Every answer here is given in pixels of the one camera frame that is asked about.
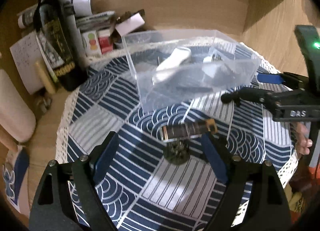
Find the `person's right hand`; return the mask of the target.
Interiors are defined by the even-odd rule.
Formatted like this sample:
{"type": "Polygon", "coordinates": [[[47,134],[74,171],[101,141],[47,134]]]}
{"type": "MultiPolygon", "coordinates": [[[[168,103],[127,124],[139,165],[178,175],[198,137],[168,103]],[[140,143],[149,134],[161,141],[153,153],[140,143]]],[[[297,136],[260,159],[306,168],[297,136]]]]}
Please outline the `person's right hand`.
{"type": "Polygon", "coordinates": [[[308,155],[313,142],[307,137],[309,134],[308,128],[302,123],[296,123],[296,151],[299,155],[308,155]]]}

